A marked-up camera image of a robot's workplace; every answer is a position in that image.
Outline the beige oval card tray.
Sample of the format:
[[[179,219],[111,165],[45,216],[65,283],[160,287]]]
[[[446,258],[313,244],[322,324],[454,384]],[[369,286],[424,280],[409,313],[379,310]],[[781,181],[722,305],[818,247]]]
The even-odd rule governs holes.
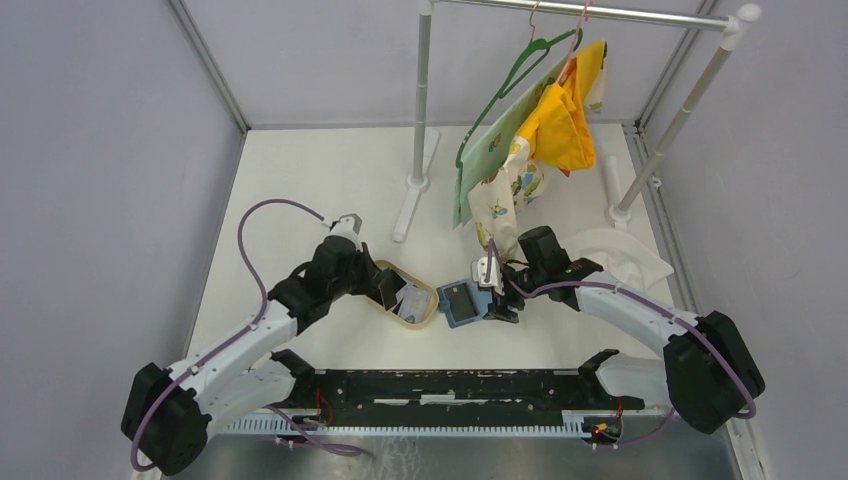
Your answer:
[[[369,302],[375,309],[408,328],[422,329],[427,326],[438,309],[436,289],[388,260],[376,260],[375,263],[379,269],[391,272],[390,285],[395,290],[396,304],[386,308],[378,293],[368,295]]]

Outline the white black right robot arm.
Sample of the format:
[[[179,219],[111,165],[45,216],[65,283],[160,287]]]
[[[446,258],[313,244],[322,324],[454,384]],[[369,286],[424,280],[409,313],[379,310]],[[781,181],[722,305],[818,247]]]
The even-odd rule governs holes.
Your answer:
[[[711,434],[731,419],[756,416],[765,380],[735,322],[665,305],[628,287],[600,264],[573,259],[548,226],[520,235],[524,260],[501,257],[494,242],[473,262],[472,279],[493,299],[491,319],[517,322],[531,299],[553,302],[618,328],[657,360],[613,353],[577,382],[580,400],[602,408],[616,396],[665,404],[690,427]]]

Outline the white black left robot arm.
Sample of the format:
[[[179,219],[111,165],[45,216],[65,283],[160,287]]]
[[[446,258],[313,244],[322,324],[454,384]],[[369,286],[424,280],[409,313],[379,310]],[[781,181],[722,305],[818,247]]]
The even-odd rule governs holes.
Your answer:
[[[259,311],[227,337],[168,367],[142,367],[121,421],[131,442],[132,468],[177,474],[210,439],[241,418],[281,401],[295,408],[306,405],[314,394],[309,375],[277,361],[253,366],[325,317],[346,295],[367,296],[392,308],[395,275],[377,266],[366,245],[329,235],[312,259],[265,293]]]

